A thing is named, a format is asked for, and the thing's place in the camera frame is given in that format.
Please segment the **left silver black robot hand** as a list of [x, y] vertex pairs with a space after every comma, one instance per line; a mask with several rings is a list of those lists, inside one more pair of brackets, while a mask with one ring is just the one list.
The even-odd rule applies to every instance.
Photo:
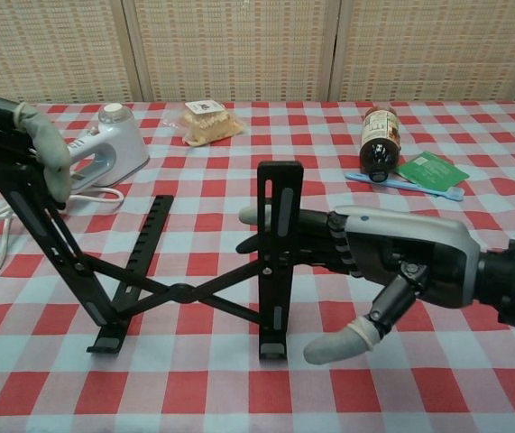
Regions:
[[56, 202], [65, 203], [72, 191], [72, 161], [68, 146], [51, 120], [34, 106], [0, 97], [0, 132], [29, 137], [37, 161], [43, 166], [48, 191]]

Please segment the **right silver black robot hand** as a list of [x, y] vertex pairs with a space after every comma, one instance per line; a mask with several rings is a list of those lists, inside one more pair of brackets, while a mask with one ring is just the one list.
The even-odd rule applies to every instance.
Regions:
[[374, 207], [302, 209], [289, 265], [322, 267], [380, 284], [368, 313], [309, 343], [309, 364], [371, 351], [416, 300], [460, 309], [474, 299], [481, 249], [463, 223]]

